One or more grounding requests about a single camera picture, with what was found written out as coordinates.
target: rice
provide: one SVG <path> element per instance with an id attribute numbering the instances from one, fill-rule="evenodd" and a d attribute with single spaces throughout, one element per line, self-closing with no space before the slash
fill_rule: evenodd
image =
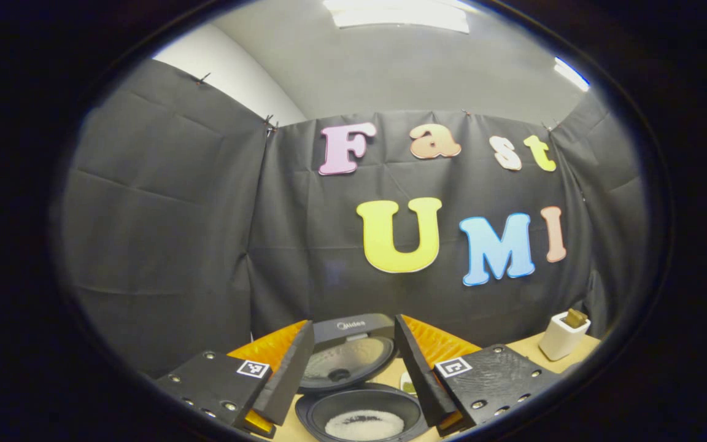
<path id="1" fill-rule="evenodd" d="M 396 414 L 376 409 L 357 409 L 339 414 L 326 423 L 326 433 L 346 440 L 381 440 L 402 433 L 405 423 Z"/>

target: rice cooker lid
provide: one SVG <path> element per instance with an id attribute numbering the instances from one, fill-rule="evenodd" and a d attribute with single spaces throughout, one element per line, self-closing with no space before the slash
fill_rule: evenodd
<path id="1" fill-rule="evenodd" d="M 301 394 L 328 394 L 375 378 L 396 356 L 395 321 L 385 314 L 359 314 L 315 322 L 315 348 Z"/>

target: fluorescent light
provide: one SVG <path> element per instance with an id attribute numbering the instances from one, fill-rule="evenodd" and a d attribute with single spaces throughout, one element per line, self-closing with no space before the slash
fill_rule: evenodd
<path id="1" fill-rule="evenodd" d="M 578 74 L 571 66 L 564 63 L 560 58 L 555 58 L 555 71 L 562 76 L 565 76 L 570 82 L 574 83 L 575 86 L 579 87 L 583 92 L 587 92 L 591 89 L 591 85 L 587 82 L 582 75 Z"/>
<path id="2" fill-rule="evenodd" d="M 338 28 L 362 25 L 424 25 L 468 34 L 465 12 L 433 0 L 326 0 Z"/>

